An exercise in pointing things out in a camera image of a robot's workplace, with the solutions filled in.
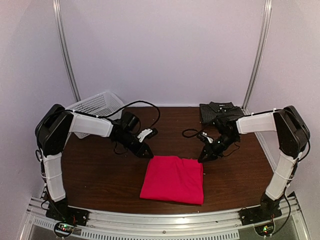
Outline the red garment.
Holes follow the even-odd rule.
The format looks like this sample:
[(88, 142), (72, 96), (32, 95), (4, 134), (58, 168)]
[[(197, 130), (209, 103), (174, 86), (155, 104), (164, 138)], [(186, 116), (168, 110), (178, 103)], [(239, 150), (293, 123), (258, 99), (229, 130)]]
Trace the red garment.
[(202, 205), (203, 177), (203, 165), (195, 159), (154, 156), (148, 163), (139, 197)]

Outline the black pinstriped shirt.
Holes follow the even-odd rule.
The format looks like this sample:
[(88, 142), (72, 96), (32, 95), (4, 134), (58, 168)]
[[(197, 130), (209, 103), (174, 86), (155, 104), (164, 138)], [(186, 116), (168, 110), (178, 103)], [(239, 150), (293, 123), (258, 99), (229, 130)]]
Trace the black pinstriped shirt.
[(200, 122), (203, 125), (212, 124), (215, 118), (224, 116), (223, 120), (233, 120), (236, 117), (244, 115), (243, 110), (239, 106), (235, 106), (232, 102), (213, 102), (200, 103)]

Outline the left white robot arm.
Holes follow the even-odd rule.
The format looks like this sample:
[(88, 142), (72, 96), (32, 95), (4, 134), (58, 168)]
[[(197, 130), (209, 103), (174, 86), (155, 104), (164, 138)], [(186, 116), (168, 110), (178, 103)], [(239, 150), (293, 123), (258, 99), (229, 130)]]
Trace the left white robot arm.
[(79, 112), (54, 104), (35, 129), (50, 198), (54, 202), (66, 198), (61, 161), (65, 145), (72, 133), (109, 138), (123, 145), (138, 158), (153, 158), (154, 154), (145, 140), (157, 135), (158, 130), (150, 127), (134, 134), (133, 129), (139, 121), (139, 118), (130, 112), (125, 112), (120, 119), (112, 120), (106, 116)]

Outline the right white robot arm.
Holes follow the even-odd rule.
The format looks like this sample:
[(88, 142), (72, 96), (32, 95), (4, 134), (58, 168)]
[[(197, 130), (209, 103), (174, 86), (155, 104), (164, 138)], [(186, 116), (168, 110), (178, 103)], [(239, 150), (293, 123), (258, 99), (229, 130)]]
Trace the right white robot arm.
[(284, 195), (287, 184), (293, 180), (295, 169), (304, 158), (302, 153), (310, 147), (310, 131), (293, 105), (283, 109), (239, 116), (228, 120), (222, 115), (214, 120), (220, 136), (217, 139), (200, 132), (197, 138), (204, 143), (197, 159), (199, 163), (214, 161), (224, 156), (229, 146), (239, 142), (249, 133), (276, 132), (279, 145), (279, 160), (273, 177), (264, 194), (275, 202)]

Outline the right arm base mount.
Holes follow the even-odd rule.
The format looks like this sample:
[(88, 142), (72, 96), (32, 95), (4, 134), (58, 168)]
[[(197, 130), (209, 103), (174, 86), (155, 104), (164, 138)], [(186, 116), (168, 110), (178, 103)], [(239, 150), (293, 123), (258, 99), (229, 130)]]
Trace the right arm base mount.
[[(288, 206), (288, 214), (280, 227), (276, 226), (275, 218), (283, 214), (280, 202), (284, 199)], [(239, 219), (243, 226), (257, 224), (254, 226), (255, 233), (259, 237), (271, 238), (279, 233), (287, 224), (292, 213), (286, 192), (277, 200), (270, 199), (265, 193), (261, 196), (260, 205), (255, 207), (243, 207), (238, 211)]]

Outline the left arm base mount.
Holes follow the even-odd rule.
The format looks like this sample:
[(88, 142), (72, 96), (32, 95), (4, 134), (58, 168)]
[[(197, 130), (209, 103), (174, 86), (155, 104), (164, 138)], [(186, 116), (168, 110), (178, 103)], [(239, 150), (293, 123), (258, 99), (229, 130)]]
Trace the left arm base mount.
[(54, 224), (53, 232), (62, 240), (71, 236), (76, 230), (76, 227), (85, 227), (87, 225), (89, 211), (70, 207), (66, 198), (54, 202), (46, 191), (43, 196), (41, 208), (45, 210), (45, 216), (47, 218), (57, 221)]

